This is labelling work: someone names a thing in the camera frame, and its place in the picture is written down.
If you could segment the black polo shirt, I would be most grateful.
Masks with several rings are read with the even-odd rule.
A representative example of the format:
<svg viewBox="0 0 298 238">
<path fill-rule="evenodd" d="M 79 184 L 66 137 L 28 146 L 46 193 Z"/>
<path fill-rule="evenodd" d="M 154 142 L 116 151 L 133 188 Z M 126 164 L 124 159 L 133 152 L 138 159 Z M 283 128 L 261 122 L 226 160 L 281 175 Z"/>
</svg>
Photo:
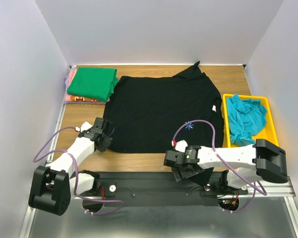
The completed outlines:
<svg viewBox="0 0 298 238">
<path fill-rule="evenodd" d="M 196 63 L 171 77 L 122 76 L 104 110 L 113 123 L 109 149 L 165 153 L 172 140 L 222 147 L 221 94 Z"/>
</svg>

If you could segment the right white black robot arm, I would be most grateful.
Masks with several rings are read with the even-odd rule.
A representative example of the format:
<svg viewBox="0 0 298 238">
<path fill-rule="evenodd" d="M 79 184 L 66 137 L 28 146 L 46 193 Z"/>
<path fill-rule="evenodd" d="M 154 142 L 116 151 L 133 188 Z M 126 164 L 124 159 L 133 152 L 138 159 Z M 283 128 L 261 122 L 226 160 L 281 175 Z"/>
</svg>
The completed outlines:
<svg viewBox="0 0 298 238">
<path fill-rule="evenodd" d="M 285 150 L 266 139 L 257 139 L 254 145 L 216 149 L 181 140 L 166 151 L 163 164 L 172 169 L 177 181 L 192 179 L 201 186 L 207 185 L 214 167 L 226 166 L 228 170 L 219 180 L 223 193 L 261 180 L 277 184 L 288 181 Z"/>
</svg>

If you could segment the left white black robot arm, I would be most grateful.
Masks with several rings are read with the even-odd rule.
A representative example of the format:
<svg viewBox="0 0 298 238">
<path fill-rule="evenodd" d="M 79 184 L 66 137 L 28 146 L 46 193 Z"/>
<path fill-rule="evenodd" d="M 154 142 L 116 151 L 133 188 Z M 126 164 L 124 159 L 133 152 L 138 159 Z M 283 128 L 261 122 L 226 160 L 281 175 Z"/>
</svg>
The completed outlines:
<svg viewBox="0 0 298 238">
<path fill-rule="evenodd" d="M 55 215 L 62 215 L 77 194 L 104 194 L 100 175 L 78 172 L 78 166 L 95 151 L 105 152 L 112 141 L 114 125 L 107 119 L 96 118 L 94 124 L 84 122 L 75 127 L 78 136 L 55 161 L 38 166 L 33 174 L 28 205 Z"/>
</svg>

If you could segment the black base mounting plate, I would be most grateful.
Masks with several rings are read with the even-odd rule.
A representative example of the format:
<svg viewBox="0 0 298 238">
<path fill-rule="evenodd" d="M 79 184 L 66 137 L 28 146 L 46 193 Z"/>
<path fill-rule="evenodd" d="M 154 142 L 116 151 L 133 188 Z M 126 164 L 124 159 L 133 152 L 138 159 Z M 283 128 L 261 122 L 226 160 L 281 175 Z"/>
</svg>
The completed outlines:
<svg viewBox="0 0 298 238">
<path fill-rule="evenodd" d="M 82 192 L 85 197 L 105 198 L 106 206 L 217 206 L 218 199 L 246 195 L 243 190 L 220 187 L 220 172 L 207 177 L 176 181 L 171 172 L 99 172 L 96 185 Z"/>
</svg>

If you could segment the folded orange patterned t shirt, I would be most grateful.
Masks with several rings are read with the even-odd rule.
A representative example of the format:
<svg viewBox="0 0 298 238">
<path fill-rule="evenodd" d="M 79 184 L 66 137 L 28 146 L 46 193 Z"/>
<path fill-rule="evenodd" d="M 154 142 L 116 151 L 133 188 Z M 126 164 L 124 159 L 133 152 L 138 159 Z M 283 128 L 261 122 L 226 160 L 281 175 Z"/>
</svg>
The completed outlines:
<svg viewBox="0 0 298 238">
<path fill-rule="evenodd" d="M 99 101 L 96 99 L 90 99 L 87 97 L 82 97 L 82 96 L 76 96 L 76 95 L 65 95 L 65 103 L 67 104 L 105 104 L 108 101 Z"/>
</svg>

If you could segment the folded green t shirt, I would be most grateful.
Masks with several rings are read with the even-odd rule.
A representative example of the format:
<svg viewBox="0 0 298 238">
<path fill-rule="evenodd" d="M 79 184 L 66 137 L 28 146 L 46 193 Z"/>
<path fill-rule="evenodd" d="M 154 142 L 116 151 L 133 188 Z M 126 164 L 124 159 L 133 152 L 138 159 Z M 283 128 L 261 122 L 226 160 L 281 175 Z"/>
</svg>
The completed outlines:
<svg viewBox="0 0 298 238">
<path fill-rule="evenodd" d="M 79 67 L 67 93 L 106 102 L 119 81 L 116 74 L 115 68 Z"/>
</svg>

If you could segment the folded lilac t shirt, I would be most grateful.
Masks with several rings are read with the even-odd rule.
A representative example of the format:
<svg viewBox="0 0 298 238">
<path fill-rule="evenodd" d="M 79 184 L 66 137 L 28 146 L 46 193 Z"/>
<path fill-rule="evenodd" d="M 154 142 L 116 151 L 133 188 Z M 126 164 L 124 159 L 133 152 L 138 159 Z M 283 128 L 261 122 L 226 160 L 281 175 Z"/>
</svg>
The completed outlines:
<svg viewBox="0 0 298 238">
<path fill-rule="evenodd" d="M 70 72 L 68 73 L 68 75 L 67 75 L 67 77 L 66 77 L 66 79 L 65 79 L 65 86 L 66 86 L 66 87 L 68 87 L 68 83 L 69 83 L 69 79 L 70 79 L 70 77 L 71 77 L 71 73 L 72 73 L 72 71 L 70 71 Z"/>
</svg>

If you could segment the folded pink t shirt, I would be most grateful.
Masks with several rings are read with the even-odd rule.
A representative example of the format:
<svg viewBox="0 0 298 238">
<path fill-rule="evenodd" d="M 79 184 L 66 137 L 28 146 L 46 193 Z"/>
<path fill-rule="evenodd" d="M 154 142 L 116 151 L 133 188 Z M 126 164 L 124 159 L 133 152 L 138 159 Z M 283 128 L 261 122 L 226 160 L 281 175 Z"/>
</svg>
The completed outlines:
<svg viewBox="0 0 298 238">
<path fill-rule="evenodd" d="M 77 72 L 77 69 L 72 69 L 70 71 L 69 80 L 72 80 Z"/>
</svg>

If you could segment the crumpled teal t shirt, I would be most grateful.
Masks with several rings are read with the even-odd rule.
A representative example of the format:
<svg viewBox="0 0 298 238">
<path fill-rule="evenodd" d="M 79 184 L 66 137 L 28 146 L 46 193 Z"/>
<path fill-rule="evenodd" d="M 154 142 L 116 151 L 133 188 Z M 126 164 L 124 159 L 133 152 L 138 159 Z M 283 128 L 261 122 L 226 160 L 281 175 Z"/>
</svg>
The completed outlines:
<svg viewBox="0 0 298 238">
<path fill-rule="evenodd" d="M 267 109 L 259 99 L 242 100 L 237 94 L 225 101 L 230 142 L 239 147 L 255 144 L 252 136 L 265 127 Z"/>
</svg>

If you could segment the yellow plastic tray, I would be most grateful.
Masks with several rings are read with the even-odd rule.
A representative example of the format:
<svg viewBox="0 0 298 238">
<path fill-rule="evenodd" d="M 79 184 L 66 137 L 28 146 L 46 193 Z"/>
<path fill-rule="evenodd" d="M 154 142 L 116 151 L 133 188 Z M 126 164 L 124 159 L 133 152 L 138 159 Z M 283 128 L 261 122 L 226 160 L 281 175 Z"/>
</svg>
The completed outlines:
<svg viewBox="0 0 298 238">
<path fill-rule="evenodd" d="M 230 142 L 229 137 L 229 126 L 228 126 L 228 117 L 227 117 L 227 110 L 226 110 L 226 99 L 228 97 L 232 97 L 234 94 L 223 94 L 223 117 L 224 117 L 224 145 L 227 147 L 238 147 L 237 145 Z M 252 136 L 252 138 L 256 141 L 257 139 L 266 139 L 275 145 L 279 145 L 277 134 L 275 131 L 275 126 L 270 110 L 270 105 L 268 99 L 262 96 L 250 96 L 250 95 L 239 95 L 237 94 L 242 100 L 245 99 L 259 99 L 261 104 L 267 109 L 266 118 L 266 125 L 257 135 Z"/>
</svg>

